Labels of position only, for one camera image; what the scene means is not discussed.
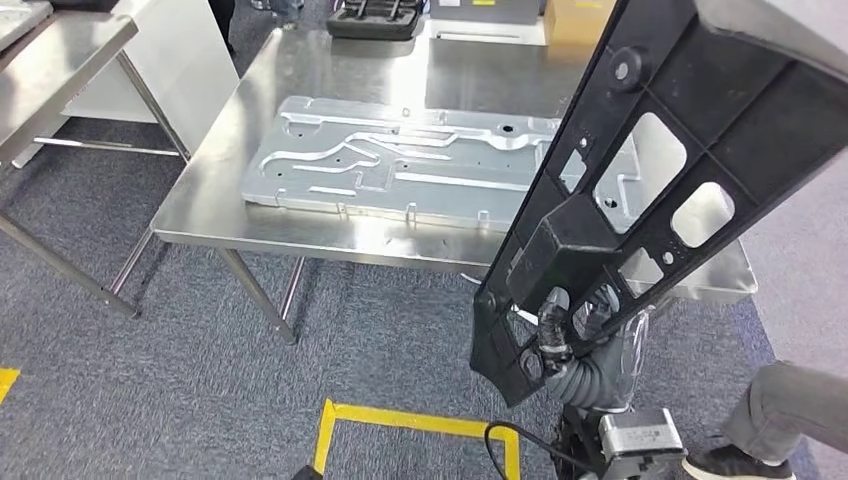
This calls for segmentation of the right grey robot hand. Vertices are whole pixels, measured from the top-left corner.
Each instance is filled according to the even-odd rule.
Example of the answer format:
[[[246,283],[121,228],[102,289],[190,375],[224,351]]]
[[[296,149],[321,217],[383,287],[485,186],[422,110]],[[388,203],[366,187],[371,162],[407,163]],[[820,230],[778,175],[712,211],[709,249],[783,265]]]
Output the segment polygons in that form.
[[[539,310],[537,339],[545,387],[565,405],[605,412],[627,410],[641,372],[642,343],[656,307],[650,305],[637,313],[583,357],[575,356],[566,342],[563,323],[569,307],[567,291],[555,287]]]

